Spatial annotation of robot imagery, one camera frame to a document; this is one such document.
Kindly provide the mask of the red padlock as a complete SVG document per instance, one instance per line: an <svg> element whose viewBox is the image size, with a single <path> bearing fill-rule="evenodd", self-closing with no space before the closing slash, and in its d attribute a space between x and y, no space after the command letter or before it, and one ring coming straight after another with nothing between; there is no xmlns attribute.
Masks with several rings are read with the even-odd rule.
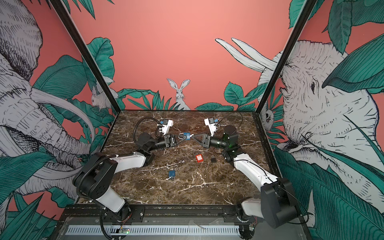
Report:
<svg viewBox="0 0 384 240"><path fill-rule="evenodd" d="M204 161L204 158L203 158L202 154L196 155L196 162L197 163L202 163L203 161Z"/></svg>

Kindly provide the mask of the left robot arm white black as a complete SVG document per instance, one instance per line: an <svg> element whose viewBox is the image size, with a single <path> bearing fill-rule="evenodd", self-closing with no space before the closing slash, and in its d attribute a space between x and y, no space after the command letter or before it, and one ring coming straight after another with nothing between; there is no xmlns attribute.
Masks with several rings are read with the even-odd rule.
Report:
<svg viewBox="0 0 384 240"><path fill-rule="evenodd" d="M155 158L152 150L175 147L178 144L177 138L176 135L167 134L154 139L150 134L142 133L136 141L136 152L123 156L93 154L73 179L77 195L95 202L119 222L129 219L132 214L129 203L111 187L114 175L148 166Z"/></svg>

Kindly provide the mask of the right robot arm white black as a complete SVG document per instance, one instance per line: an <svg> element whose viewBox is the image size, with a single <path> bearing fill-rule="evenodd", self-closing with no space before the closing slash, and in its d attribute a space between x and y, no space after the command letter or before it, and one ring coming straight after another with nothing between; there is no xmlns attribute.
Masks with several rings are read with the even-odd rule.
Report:
<svg viewBox="0 0 384 240"><path fill-rule="evenodd" d="M262 218L274 229L291 223L302 214L292 183L257 164L242 149L238 138L237 128L231 125L225 126L223 136L219 138L212 134L191 136L206 149L221 149L226 162L242 172L260 191L259 199L249 198L241 202L243 215Z"/></svg>

